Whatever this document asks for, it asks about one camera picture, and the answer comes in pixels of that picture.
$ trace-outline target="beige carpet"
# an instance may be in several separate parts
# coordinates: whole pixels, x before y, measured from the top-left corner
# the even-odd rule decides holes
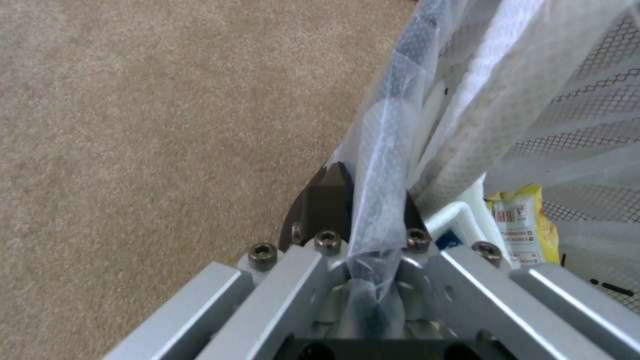
[[[0,0],[0,358],[107,352],[276,241],[410,0]]]

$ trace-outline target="yellow snack bag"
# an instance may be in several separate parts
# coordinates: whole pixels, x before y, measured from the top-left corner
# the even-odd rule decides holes
[[[557,228],[544,214],[539,184],[494,193],[485,201],[512,259],[524,266],[560,263]]]

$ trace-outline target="screw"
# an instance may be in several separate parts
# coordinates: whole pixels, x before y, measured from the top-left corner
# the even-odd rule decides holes
[[[500,265],[502,252],[494,244],[487,241],[478,241],[471,245],[471,249],[489,261],[493,266],[498,267],[498,265]]]
[[[249,264],[258,271],[273,268],[278,261],[278,250],[270,243],[257,243],[249,249]]]
[[[416,227],[406,231],[406,248],[412,252],[427,252],[431,236],[429,233]]]
[[[302,245],[302,224],[299,221],[291,224],[291,242]]]
[[[326,256],[332,256],[340,252],[342,238],[331,230],[324,230],[314,236],[314,245],[319,252]]]

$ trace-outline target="black plastic piece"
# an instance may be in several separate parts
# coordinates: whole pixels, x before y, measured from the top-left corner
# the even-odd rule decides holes
[[[354,359],[482,359],[472,341],[457,340],[374,340],[288,338],[274,357],[276,360]]]
[[[351,236],[353,180],[343,163],[323,167],[311,178],[291,205],[285,217],[278,248],[286,251],[291,244],[304,246],[315,234],[333,231],[346,242]],[[407,229],[426,231],[420,213],[407,194],[404,207]]]

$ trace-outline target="blue label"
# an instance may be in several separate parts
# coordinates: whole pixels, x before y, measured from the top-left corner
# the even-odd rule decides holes
[[[458,245],[462,245],[462,241],[451,230],[447,231],[436,240],[436,246],[440,250],[456,247]]]

